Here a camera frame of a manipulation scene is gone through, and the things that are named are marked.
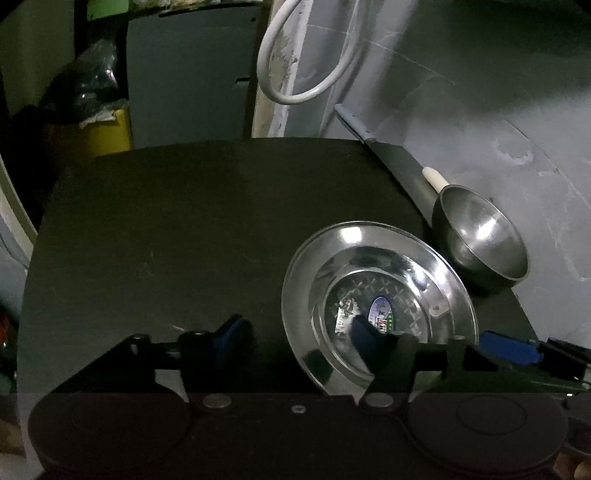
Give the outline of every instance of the white handle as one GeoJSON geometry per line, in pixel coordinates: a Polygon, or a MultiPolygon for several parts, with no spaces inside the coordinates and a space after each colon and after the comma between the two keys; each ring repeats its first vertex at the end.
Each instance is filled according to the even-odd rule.
{"type": "Polygon", "coordinates": [[[423,177],[425,177],[437,193],[440,193],[443,187],[449,185],[449,182],[435,168],[425,167],[423,169],[423,177]]]}

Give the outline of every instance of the knife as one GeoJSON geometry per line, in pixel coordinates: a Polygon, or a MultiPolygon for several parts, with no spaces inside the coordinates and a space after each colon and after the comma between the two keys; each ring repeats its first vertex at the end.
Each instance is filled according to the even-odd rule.
{"type": "Polygon", "coordinates": [[[343,126],[381,160],[431,226],[437,192],[423,177],[421,164],[404,147],[376,141],[374,133],[341,103],[335,112],[343,126]]]}

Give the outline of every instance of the stainless steel plate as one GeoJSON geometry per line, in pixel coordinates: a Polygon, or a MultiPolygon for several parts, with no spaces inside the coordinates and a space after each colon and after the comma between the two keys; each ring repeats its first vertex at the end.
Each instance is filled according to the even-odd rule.
{"type": "Polygon", "coordinates": [[[397,332],[420,342],[454,335],[478,341],[470,297],[449,264],[408,232],[373,222],[340,223],[309,238],[291,260],[281,295],[287,338],[302,368],[331,395],[361,396],[373,376],[347,334],[336,333],[339,303],[367,316],[376,297],[392,306],[397,332]]]}

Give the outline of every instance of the blue component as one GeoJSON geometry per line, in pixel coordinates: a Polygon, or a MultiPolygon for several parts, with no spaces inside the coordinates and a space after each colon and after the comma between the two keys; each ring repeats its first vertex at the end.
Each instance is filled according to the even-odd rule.
{"type": "Polygon", "coordinates": [[[535,344],[488,331],[480,334],[478,347],[483,352],[518,365],[537,364],[544,356],[539,353],[535,344]]]}

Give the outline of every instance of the yellow container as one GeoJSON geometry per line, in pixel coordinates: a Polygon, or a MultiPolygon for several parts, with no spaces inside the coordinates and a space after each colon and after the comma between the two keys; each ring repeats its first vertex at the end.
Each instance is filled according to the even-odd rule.
{"type": "Polygon", "coordinates": [[[45,124],[43,140],[46,153],[56,172],[84,164],[96,157],[131,150],[129,106],[115,111],[115,119],[85,125],[45,124]]]}

